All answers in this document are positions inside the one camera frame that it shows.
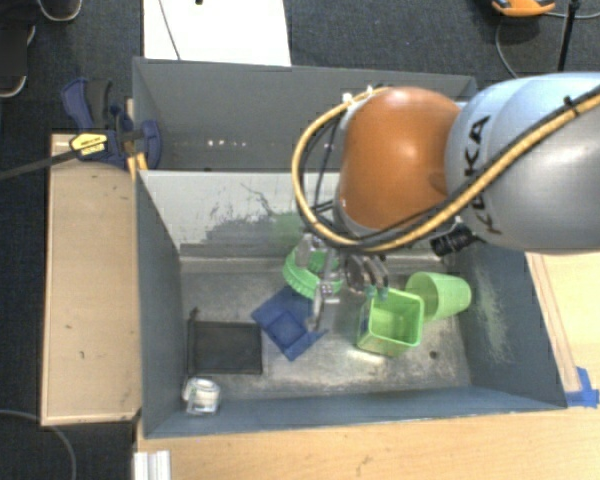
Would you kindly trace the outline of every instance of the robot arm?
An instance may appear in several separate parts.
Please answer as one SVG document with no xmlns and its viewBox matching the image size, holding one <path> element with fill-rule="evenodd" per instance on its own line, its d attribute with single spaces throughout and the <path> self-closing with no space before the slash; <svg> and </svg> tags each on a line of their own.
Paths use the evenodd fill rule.
<svg viewBox="0 0 600 480">
<path fill-rule="evenodd" d="M 307 202 L 303 166 L 316 131 L 352 104 L 328 220 Z M 409 247 L 450 222 L 463 237 L 450 250 L 600 250 L 600 73 L 504 82 L 462 109 L 417 88 L 363 93 L 309 126 L 292 178 L 308 230 L 343 254 Z"/>
</svg>

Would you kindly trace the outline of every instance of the wooden board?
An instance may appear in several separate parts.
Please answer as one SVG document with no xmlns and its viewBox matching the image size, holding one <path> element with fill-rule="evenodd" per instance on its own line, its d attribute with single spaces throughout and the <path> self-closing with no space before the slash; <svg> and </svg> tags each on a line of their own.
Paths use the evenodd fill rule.
<svg viewBox="0 0 600 480">
<path fill-rule="evenodd" d="M 71 136 L 54 135 L 52 154 Z M 43 425 L 132 419 L 140 408 L 128 173 L 72 160 L 51 169 Z"/>
</svg>

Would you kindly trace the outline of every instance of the blue tape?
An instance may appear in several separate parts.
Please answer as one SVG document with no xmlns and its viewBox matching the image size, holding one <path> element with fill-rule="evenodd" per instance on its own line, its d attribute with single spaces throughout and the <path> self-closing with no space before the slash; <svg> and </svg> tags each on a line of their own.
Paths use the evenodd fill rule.
<svg viewBox="0 0 600 480">
<path fill-rule="evenodd" d="M 593 389 L 589 374 L 584 368 L 576 367 L 582 389 L 580 391 L 565 393 L 569 407 L 591 407 L 597 409 L 600 405 L 600 390 Z"/>
</svg>

